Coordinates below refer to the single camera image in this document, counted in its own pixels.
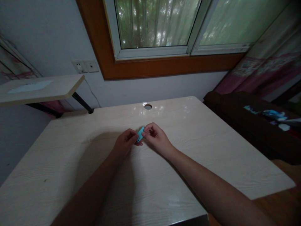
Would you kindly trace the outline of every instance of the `wall socket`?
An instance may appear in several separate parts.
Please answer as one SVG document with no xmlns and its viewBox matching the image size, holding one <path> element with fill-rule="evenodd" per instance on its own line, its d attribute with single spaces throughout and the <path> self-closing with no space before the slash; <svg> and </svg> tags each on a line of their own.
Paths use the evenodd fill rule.
<svg viewBox="0 0 301 226">
<path fill-rule="evenodd" d="M 95 60 L 84 61 L 84 63 L 87 67 L 88 72 L 98 72 L 99 71 Z"/>
<path fill-rule="evenodd" d="M 95 60 L 71 61 L 71 63 L 79 74 L 99 71 Z"/>
<path fill-rule="evenodd" d="M 73 64 L 75 70 L 79 74 L 87 73 L 88 72 L 87 67 L 86 67 L 86 65 L 84 64 L 83 61 L 71 61 L 71 63 Z"/>
</svg>

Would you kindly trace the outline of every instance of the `desk surface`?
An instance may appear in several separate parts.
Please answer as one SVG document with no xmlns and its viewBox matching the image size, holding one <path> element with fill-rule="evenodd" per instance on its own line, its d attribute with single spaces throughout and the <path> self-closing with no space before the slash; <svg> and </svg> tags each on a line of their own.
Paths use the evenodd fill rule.
<svg viewBox="0 0 301 226">
<path fill-rule="evenodd" d="M 84 78 L 84 75 L 79 74 L 9 81 L 0 85 L 0 107 L 70 98 Z M 26 84 L 35 84 L 45 81 L 51 81 L 51 83 L 40 90 L 8 93 Z"/>
<path fill-rule="evenodd" d="M 294 182 L 196 97 L 65 113 L 53 119 L 0 188 L 3 225 L 49 225 L 111 151 L 118 135 L 156 122 L 176 148 L 250 199 Z M 108 190 L 103 225 L 169 225 L 206 214 L 176 171 L 134 146 Z"/>
</svg>

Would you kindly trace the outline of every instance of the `window glass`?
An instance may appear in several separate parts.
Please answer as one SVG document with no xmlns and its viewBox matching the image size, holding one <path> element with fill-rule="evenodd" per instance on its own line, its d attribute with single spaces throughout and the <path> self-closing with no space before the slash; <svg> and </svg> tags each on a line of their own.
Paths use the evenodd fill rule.
<svg viewBox="0 0 301 226">
<path fill-rule="evenodd" d="M 289 0 L 219 0 L 200 46 L 256 42 Z"/>
<path fill-rule="evenodd" d="M 200 0 L 115 0 L 122 49 L 185 46 Z"/>
</svg>

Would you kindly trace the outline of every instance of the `pink curtain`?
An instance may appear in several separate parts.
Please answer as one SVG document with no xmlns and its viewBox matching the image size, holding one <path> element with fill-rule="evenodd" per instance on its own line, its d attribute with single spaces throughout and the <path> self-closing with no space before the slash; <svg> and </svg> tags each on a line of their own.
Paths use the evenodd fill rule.
<svg viewBox="0 0 301 226">
<path fill-rule="evenodd" d="M 38 78 L 41 75 L 30 67 L 31 65 L 4 38 L 0 37 L 0 74 L 8 80 Z M 63 113 L 65 109 L 59 100 L 41 102 L 41 104 Z"/>
<path fill-rule="evenodd" d="M 215 89 L 264 97 L 301 73 L 300 3 L 291 2 Z"/>
</svg>

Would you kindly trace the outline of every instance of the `window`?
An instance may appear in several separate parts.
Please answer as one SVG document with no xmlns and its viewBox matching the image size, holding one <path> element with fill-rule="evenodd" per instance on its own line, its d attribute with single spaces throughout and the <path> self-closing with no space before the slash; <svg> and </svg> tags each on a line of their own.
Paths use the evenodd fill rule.
<svg viewBox="0 0 301 226">
<path fill-rule="evenodd" d="M 231 70 L 289 0 L 77 0 L 105 80 Z"/>
<path fill-rule="evenodd" d="M 116 60 L 246 52 L 289 1 L 105 0 Z"/>
</svg>

